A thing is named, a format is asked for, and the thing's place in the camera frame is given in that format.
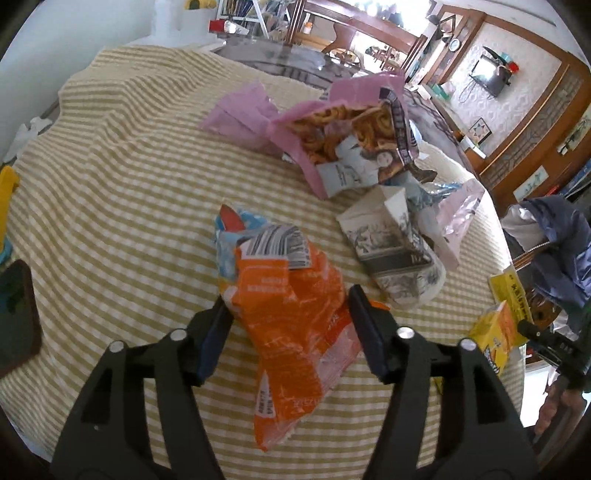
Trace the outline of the yellow iced tea carton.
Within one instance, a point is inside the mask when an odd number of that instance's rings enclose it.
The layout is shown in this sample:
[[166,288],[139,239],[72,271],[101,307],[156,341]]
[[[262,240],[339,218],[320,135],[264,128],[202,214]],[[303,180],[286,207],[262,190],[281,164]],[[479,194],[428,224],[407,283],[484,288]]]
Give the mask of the yellow iced tea carton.
[[470,330],[469,337],[478,345],[493,371],[500,376],[516,342],[516,323],[506,301],[483,313]]

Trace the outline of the yellow checkered table cloth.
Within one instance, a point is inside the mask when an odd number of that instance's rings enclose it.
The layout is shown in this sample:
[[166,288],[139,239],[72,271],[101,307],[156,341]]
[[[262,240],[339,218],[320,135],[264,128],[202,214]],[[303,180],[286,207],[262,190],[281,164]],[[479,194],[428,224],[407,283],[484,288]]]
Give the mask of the yellow checkered table cloth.
[[[213,222],[223,201],[297,225],[348,286],[389,301],[335,220],[363,193],[318,199],[297,165],[199,128],[219,98],[252,82],[281,111],[322,95],[210,53],[103,50],[62,87],[57,122],[17,160],[7,233],[12,258],[32,271],[43,340],[37,356],[1,379],[1,407],[49,455],[111,341],[152,343],[214,303]],[[394,317],[432,341],[456,344],[494,304],[489,278],[510,261],[486,194],[442,292]],[[235,322],[214,376],[195,391],[226,478],[361,479],[391,396],[363,355],[266,453],[253,437],[256,367],[252,342]]]

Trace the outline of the white metal shelf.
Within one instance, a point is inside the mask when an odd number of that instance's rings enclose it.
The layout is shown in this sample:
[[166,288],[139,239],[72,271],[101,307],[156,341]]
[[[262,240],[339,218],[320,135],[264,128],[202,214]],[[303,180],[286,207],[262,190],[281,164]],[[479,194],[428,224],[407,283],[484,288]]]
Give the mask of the white metal shelf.
[[287,0],[217,1],[213,24],[224,34],[283,42],[293,8],[294,1]]

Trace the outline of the blue jacket on chair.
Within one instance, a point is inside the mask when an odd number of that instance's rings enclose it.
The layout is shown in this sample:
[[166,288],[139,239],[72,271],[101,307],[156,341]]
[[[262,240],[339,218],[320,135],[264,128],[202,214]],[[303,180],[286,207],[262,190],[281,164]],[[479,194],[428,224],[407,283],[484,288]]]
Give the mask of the blue jacket on chair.
[[503,229],[528,252],[532,286],[568,315],[579,331],[590,321],[590,225],[584,214],[560,195],[537,197],[509,207]]

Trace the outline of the pink plastic bag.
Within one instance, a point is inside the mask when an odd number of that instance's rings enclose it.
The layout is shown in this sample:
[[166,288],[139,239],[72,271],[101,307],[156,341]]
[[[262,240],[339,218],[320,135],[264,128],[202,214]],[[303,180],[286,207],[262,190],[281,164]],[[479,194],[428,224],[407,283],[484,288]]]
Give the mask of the pink plastic bag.
[[301,168],[312,192],[318,198],[328,199],[330,197],[322,188],[320,177],[311,161],[304,156],[297,137],[287,130],[287,122],[335,105],[374,105],[383,87],[390,88],[399,95],[408,118],[403,99],[403,77],[383,72],[335,81],[318,100],[297,103],[284,112],[273,104],[262,83],[250,83],[218,100],[200,127],[243,148],[276,157],[286,156]]

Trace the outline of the wooden dining chair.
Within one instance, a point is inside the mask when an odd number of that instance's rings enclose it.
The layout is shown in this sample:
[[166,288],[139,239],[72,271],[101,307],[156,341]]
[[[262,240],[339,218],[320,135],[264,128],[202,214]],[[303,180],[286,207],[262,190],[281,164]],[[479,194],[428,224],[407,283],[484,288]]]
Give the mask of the wooden dining chair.
[[[305,13],[332,21],[335,40],[332,43],[327,43],[324,40],[305,39],[304,34],[301,34]],[[386,44],[389,51],[395,50],[406,54],[407,57],[402,64],[405,71],[410,68],[411,63],[427,43],[425,34],[415,36],[392,22],[370,16],[368,13],[344,1],[329,0],[295,2],[293,18],[291,18],[290,25],[287,27],[287,34],[283,43],[291,46],[310,42],[315,47],[322,46],[322,53],[329,54],[335,49],[351,49],[353,37],[355,37],[356,33],[363,33]]]

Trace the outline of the orange snack wrapper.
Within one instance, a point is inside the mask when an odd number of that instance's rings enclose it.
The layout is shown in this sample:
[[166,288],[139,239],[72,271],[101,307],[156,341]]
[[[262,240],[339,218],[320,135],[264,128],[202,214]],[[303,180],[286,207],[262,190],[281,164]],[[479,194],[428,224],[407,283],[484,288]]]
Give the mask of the orange snack wrapper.
[[362,345],[341,271],[297,226],[221,205],[219,293],[256,353],[256,445],[268,451],[317,409]]

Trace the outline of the pretzel snack bag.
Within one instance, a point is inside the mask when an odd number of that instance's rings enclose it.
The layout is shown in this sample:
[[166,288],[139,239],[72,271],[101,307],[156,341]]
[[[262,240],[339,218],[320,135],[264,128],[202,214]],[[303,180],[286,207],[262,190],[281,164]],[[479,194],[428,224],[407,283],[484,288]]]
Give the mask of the pretzel snack bag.
[[374,105],[335,105],[287,122],[287,130],[328,197],[385,184],[419,157],[403,102],[387,87]]

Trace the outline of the wooden tv cabinet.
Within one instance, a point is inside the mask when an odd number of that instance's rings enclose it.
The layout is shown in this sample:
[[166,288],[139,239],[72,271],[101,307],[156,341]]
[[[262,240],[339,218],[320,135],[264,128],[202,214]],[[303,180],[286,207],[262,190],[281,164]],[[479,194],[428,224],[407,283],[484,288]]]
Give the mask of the wooden tv cabinet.
[[460,119],[459,115],[452,108],[450,102],[438,95],[431,87],[420,84],[418,92],[423,96],[428,96],[431,102],[438,109],[442,117],[446,120],[456,140],[459,142],[461,149],[468,151],[468,157],[477,162],[484,162],[486,154],[481,150],[479,145],[473,141],[469,128]]

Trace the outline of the light pink foil wrapper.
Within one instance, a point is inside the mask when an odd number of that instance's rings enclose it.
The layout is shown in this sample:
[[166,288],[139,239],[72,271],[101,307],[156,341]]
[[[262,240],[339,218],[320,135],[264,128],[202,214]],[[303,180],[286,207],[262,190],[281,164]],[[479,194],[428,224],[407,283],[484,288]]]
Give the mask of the light pink foil wrapper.
[[476,179],[462,184],[413,184],[406,189],[415,225],[449,271],[460,266],[461,243],[484,193]]

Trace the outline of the round wall clock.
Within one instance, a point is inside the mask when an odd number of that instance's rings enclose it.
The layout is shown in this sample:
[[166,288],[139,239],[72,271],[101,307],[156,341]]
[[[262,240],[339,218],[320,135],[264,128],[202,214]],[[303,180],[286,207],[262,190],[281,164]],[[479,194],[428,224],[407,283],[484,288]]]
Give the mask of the round wall clock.
[[450,43],[449,43],[449,50],[452,52],[456,52],[457,50],[459,50],[461,47],[461,41],[458,38],[454,38]]

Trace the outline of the wall mounted television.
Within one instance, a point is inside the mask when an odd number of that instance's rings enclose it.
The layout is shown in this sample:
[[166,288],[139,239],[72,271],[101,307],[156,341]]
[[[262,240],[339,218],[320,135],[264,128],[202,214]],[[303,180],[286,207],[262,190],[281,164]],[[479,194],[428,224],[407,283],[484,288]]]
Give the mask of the wall mounted television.
[[470,72],[470,77],[491,96],[498,97],[510,85],[512,72],[504,64],[482,55]]

